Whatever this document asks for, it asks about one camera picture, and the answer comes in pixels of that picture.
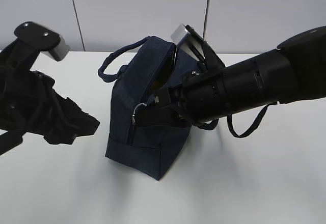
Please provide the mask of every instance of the navy blue bag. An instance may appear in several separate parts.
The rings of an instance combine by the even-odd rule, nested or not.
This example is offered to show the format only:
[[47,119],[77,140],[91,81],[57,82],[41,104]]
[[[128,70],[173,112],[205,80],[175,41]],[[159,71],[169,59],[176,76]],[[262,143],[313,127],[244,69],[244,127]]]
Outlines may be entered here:
[[[107,66],[122,53],[141,46],[128,65],[117,74],[104,74]],[[149,104],[154,96],[149,92],[166,60],[173,55],[175,45],[158,37],[147,37],[110,54],[98,70],[105,82],[115,81],[111,98],[110,134],[105,156],[121,164],[142,171],[159,180],[170,168],[191,127],[172,126],[139,127],[133,125],[132,115],[139,104]],[[175,58],[174,70],[162,87],[181,83],[183,74],[198,71],[198,62],[182,50]],[[217,121],[208,128],[213,129]]]

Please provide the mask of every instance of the bag strap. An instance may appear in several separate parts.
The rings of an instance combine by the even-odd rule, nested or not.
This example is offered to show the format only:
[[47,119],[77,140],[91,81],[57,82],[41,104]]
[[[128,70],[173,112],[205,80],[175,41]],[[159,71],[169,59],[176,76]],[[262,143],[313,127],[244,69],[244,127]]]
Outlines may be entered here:
[[127,52],[127,51],[130,51],[132,49],[135,49],[141,45],[143,45],[150,37],[145,37],[143,40],[140,40],[134,44],[130,44],[128,46],[125,46],[125,47],[122,47],[120,49],[118,49],[117,51],[111,53],[103,62],[102,66],[98,69],[97,71],[97,74],[99,77],[102,78],[102,80],[104,82],[113,82],[115,81],[116,79],[119,78],[119,76],[125,72],[126,68],[128,67],[128,65],[123,65],[121,66],[121,68],[119,69],[118,73],[117,74],[113,74],[113,75],[107,75],[107,74],[104,74],[104,71],[106,70],[106,68],[108,67],[108,65],[110,63],[112,63],[113,60],[115,60],[117,57],[119,57],[121,54]]
[[245,131],[243,134],[241,135],[238,135],[235,131],[234,131],[234,128],[233,128],[233,123],[232,123],[232,116],[228,116],[227,117],[227,122],[228,122],[228,128],[231,132],[231,134],[234,136],[234,137],[237,137],[237,138],[244,138],[244,137],[247,137],[249,136],[251,133],[253,133],[257,128],[258,126],[260,125],[260,122],[261,120],[264,118],[264,115],[266,114],[267,112],[267,109],[269,106],[271,105],[276,105],[276,103],[271,103],[271,104],[268,104],[266,105],[260,112],[259,114],[257,115],[256,119],[254,120],[253,124],[249,127],[249,129],[247,131]]
[[219,123],[219,120],[216,119],[216,120],[212,120],[209,124],[206,124],[205,123],[205,124],[199,126],[198,128],[204,129],[206,131],[212,131],[212,130],[214,130],[216,128],[216,126],[218,125],[218,123]]

